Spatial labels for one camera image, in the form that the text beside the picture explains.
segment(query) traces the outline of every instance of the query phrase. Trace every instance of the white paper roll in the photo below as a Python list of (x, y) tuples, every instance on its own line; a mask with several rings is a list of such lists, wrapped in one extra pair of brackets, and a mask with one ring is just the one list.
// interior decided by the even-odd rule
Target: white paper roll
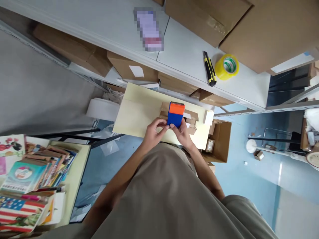
[(115, 121), (120, 105), (112, 101), (94, 98), (90, 101), (86, 115), (101, 120)]

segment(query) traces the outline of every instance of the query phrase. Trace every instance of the paper roll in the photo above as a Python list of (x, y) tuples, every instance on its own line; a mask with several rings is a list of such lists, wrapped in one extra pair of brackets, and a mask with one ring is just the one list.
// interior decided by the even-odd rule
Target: paper roll
[(112, 101), (94, 98), (90, 101), (86, 115), (101, 120), (115, 121), (120, 105)]
[(219, 79), (228, 80), (237, 75), (239, 62), (235, 56), (226, 54), (215, 64), (215, 72)]

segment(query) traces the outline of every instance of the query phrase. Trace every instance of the orange lid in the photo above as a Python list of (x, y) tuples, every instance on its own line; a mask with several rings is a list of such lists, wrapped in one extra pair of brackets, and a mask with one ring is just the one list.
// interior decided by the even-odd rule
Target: orange lid
[(184, 114), (185, 105), (175, 104), (173, 102), (170, 103), (169, 112), (173, 114), (182, 115)]

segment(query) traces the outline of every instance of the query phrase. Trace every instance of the packing tape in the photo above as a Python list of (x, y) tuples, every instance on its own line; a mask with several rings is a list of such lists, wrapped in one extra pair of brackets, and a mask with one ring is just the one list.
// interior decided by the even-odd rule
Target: packing tape
[(237, 75), (239, 62), (235, 56), (226, 54), (215, 64), (215, 72), (219, 79), (228, 80)]

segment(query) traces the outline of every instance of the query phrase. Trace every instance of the american flag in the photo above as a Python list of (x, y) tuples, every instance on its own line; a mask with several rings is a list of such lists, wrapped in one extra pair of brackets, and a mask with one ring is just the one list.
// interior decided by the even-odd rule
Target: american flag
[(33, 231), (44, 208), (38, 202), (0, 196), (0, 231)]

